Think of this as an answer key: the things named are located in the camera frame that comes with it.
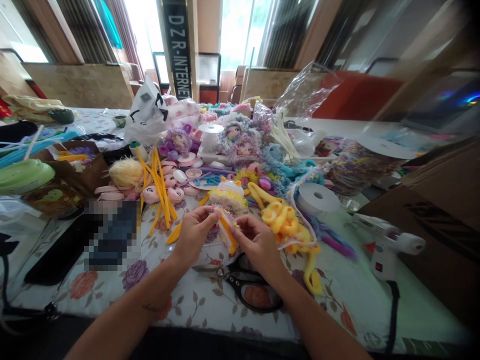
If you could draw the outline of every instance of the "foam doll face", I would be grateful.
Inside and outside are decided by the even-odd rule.
[[[256,154],[257,154],[257,152],[255,151],[254,147],[248,141],[242,142],[238,146],[238,149],[236,150],[236,155],[239,158],[245,157],[245,156],[252,156],[252,155],[256,155]]]
[[[172,174],[165,175],[165,187],[168,188],[173,188],[175,185],[177,185],[177,180],[175,180],[174,176]]]
[[[226,137],[230,140],[235,140],[240,135],[240,128],[236,125],[230,126],[226,130]]]
[[[184,135],[177,133],[171,138],[173,140],[173,143],[175,144],[176,150],[185,151],[187,149],[189,142]]]
[[[183,187],[183,192],[185,195],[198,195],[200,194],[200,190],[197,189],[196,187],[193,187],[190,184],[187,184]]]
[[[185,193],[184,191],[182,190],[181,187],[177,187],[177,186],[174,186],[174,187],[170,187],[167,191],[166,191],[166,195],[168,196],[168,199],[170,200],[170,202],[172,204],[178,204],[180,202],[182,202],[182,200],[184,199],[185,197]]]
[[[141,193],[143,194],[145,204],[151,205],[160,201],[159,193],[155,185],[147,186]]]

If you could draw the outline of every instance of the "purple flower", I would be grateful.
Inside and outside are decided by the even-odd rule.
[[[178,210],[178,209],[183,209],[184,207],[187,206],[187,201],[185,199],[183,199],[182,201],[180,201],[179,203],[177,204],[173,204],[173,208],[175,210]]]
[[[121,283],[125,291],[129,291],[135,285],[137,285],[140,280],[146,277],[149,274],[149,268],[147,267],[147,262],[145,260],[135,261],[126,271],[125,276]]]
[[[262,333],[260,332],[260,330],[257,330],[257,329],[254,329],[253,327],[248,327],[248,326],[242,327],[239,333],[251,334],[259,337],[262,336]]]
[[[213,242],[219,235],[219,232],[220,226],[218,224],[213,225],[208,234],[206,235],[205,244],[210,244],[211,242]]]
[[[298,269],[295,269],[291,272],[291,276],[295,279],[295,281],[297,283],[299,283],[301,285],[302,288],[305,289],[305,291],[312,297],[314,298],[313,294],[309,291],[309,289],[307,288],[307,286],[305,285],[305,282],[304,282],[304,271],[303,270],[298,270]]]

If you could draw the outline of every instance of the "sign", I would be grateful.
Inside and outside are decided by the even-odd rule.
[[[157,5],[161,6],[161,3],[175,94],[179,100],[191,98],[192,65],[187,0],[163,0],[158,1]]]

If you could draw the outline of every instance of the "black cord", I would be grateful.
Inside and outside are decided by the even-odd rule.
[[[3,260],[3,284],[1,288],[1,299],[3,300],[4,308],[8,309],[11,308],[10,303],[7,300],[7,284],[9,282],[9,258],[7,257],[7,255],[2,255],[1,259]]]
[[[400,291],[396,281],[388,280],[393,299],[391,301],[390,330],[386,342],[385,354],[390,355],[394,349],[395,338],[397,337],[397,310],[399,308]]]

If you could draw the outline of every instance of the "table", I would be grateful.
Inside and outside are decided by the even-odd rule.
[[[118,131],[114,129],[113,123],[110,125],[103,121],[106,117],[96,118],[96,112],[101,110],[76,110],[81,119],[75,124],[85,126],[88,132]],[[128,111],[109,110],[110,112],[124,115]],[[92,119],[100,119],[102,125],[87,125],[92,124],[88,122]],[[336,126],[332,120],[315,120],[315,125],[309,126],[315,129],[319,124]],[[117,271],[88,271],[85,269],[88,254],[84,254],[59,288],[24,284],[23,278],[28,270],[72,222],[52,220],[38,239],[39,247],[32,252],[15,281],[9,282],[8,298],[11,304],[43,309],[53,300],[61,313],[97,317],[169,256],[171,249],[165,245],[166,238],[183,214],[196,208],[202,197],[203,194],[186,196],[185,201],[175,206],[179,219],[172,223],[170,230],[167,230],[165,218],[160,215],[152,237],[148,233],[156,210],[147,209],[141,219],[140,236],[129,253],[137,252],[138,255],[124,261],[123,267]],[[361,205],[367,202],[362,195],[356,200]],[[368,351],[383,352],[389,329],[391,294],[388,286],[375,278],[369,270],[370,261],[362,245],[372,239],[365,232],[354,229],[351,216],[343,209],[327,214],[322,220],[349,241],[357,252],[358,259],[346,259],[322,244],[316,267],[321,274],[325,294],[316,296],[315,300]],[[227,250],[223,246],[213,245],[203,248],[200,259],[215,264],[225,259],[226,254]],[[280,256],[293,277],[302,283],[307,259],[284,251],[280,252]],[[460,345],[460,339],[467,338],[468,332],[463,325],[403,264],[398,270],[398,286],[401,298],[395,353],[447,356],[452,347]],[[252,288],[248,291],[248,296],[254,304],[269,301],[262,289]],[[254,313],[235,298],[229,286],[224,287],[221,281],[205,279],[193,270],[189,270],[173,290],[166,309],[161,312],[155,325],[237,333],[236,335],[247,337],[262,337],[264,340],[299,340],[299,334],[284,310],[273,314]]]

